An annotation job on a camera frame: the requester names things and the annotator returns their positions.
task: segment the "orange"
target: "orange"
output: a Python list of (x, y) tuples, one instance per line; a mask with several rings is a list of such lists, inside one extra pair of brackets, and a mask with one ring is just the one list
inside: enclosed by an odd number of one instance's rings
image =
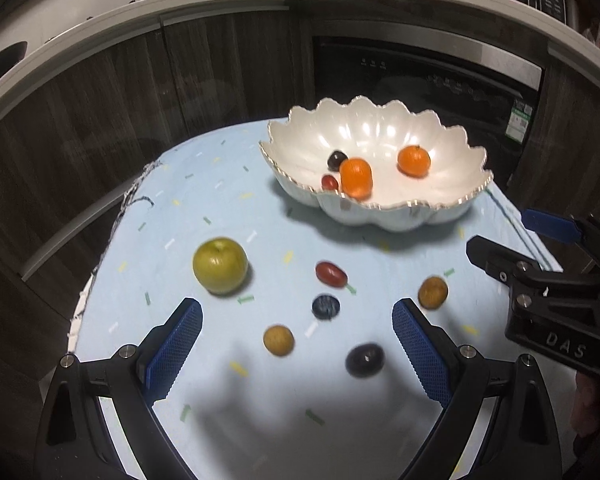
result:
[(407, 146), (398, 153), (398, 168), (404, 174), (422, 178), (429, 173), (430, 167), (429, 153), (420, 146)]
[(356, 200), (371, 196), (374, 186), (371, 166), (362, 158), (348, 158), (340, 165), (340, 185), (342, 191)]

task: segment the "finger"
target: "finger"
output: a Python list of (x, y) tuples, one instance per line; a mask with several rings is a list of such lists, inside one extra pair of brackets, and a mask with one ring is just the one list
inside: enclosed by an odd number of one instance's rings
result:
[(579, 436), (595, 433), (600, 427), (600, 406), (586, 406), (582, 402), (582, 393), (576, 391), (571, 410), (571, 427)]
[(581, 394), (581, 402), (585, 406), (600, 403), (600, 382), (591, 377), (576, 373), (576, 390)]

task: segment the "light blue tablecloth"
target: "light blue tablecloth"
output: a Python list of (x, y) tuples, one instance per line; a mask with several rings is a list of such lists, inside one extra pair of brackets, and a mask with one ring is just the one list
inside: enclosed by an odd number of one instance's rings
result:
[[(265, 121), (224, 128), (168, 151), (146, 172), (97, 270), (77, 356), (102, 359), (137, 344), (182, 298), (196, 298), (202, 333), (154, 409), (201, 480), (395, 479), (440, 412), (394, 335), (395, 301), (416, 298), (427, 276), (447, 273), (449, 298), (426, 313), (429, 320), (457, 344), (513, 360), (523, 350), (504, 338), (507, 289), (469, 263), (465, 243), (480, 234), (546, 269), (559, 266), (495, 185), (451, 224), (405, 234), (339, 225), (285, 196), (258, 148), (266, 138)], [(230, 298), (210, 295), (191, 269), (196, 248), (217, 236), (239, 242), (253, 271)], [(321, 284), (319, 260), (341, 266), (356, 293)], [(325, 292), (339, 298), (341, 313), (310, 334), (312, 300)], [(286, 358), (262, 344), (272, 324), (287, 325), (296, 337)], [(345, 357), (370, 341), (384, 347), (386, 365), (374, 378), (354, 379)], [(539, 362), (569, 449), (573, 373)], [(123, 464), (142, 478), (112, 405), (104, 407)], [(308, 418), (307, 409), (325, 424)], [(468, 471), (488, 416), (487, 406), (456, 477)]]

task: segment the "green and white sticker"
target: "green and white sticker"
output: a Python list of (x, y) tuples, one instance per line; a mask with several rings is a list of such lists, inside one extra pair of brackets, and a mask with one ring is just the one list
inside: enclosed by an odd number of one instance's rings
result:
[(529, 127), (529, 121), (531, 120), (533, 111), (534, 109), (530, 105), (516, 100), (511, 108), (509, 125), (505, 132), (506, 136), (521, 144), (525, 139), (526, 130)]

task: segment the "white bowl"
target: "white bowl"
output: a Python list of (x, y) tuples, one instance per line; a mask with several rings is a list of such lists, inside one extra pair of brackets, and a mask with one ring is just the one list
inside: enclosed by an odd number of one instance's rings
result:
[[(411, 144), (429, 152), (431, 167), (424, 178), (405, 176), (397, 168), (398, 152)], [(293, 107), (286, 123), (269, 122), (269, 142), (261, 142), (260, 150), (298, 202), (320, 207), (346, 225), (376, 224), (392, 232), (457, 219), (493, 179), (484, 169), (486, 150), (469, 147), (462, 126), (445, 128), (434, 111), (413, 114), (400, 101), (376, 106), (356, 97), (348, 105), (323, 99), (312, 111)], [(322, 190), (323, 175), (340, 181), (327, 168), (334, 150), (371, 165), (374, 187), (368, 200)]]

